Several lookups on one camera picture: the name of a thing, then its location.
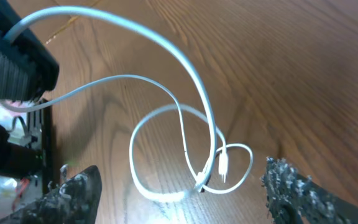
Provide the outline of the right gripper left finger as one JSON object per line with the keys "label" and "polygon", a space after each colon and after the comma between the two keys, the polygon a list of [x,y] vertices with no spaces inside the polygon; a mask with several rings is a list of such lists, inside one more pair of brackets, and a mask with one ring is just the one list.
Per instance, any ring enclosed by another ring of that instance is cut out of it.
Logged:
{"label": "right gripper left finger", "polygon": [[89,166],[60,187],[2,218],[0,224],[94,224],[102,192],[97,166]]}

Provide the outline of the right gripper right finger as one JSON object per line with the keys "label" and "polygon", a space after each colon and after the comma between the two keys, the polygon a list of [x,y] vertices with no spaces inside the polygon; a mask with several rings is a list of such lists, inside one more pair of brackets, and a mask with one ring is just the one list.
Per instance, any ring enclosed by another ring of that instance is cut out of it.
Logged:
{"label": "right gripper right finger", "polygon": [[358,223],[358,207],[304,177],[285,159],[267,158],[261,177],[274,223]]}

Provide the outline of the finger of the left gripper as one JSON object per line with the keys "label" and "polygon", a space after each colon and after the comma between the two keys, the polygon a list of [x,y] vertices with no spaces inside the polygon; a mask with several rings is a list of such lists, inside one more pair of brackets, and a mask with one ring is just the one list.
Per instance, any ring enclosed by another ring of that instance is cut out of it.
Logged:
{"label": "finger of the left gripper", "polygon": [[7,1],[0,1],[0,99],[38,100],[55,88],[59,65],[48,50],[26,29],[13,42],[4,35],[20,21]]}

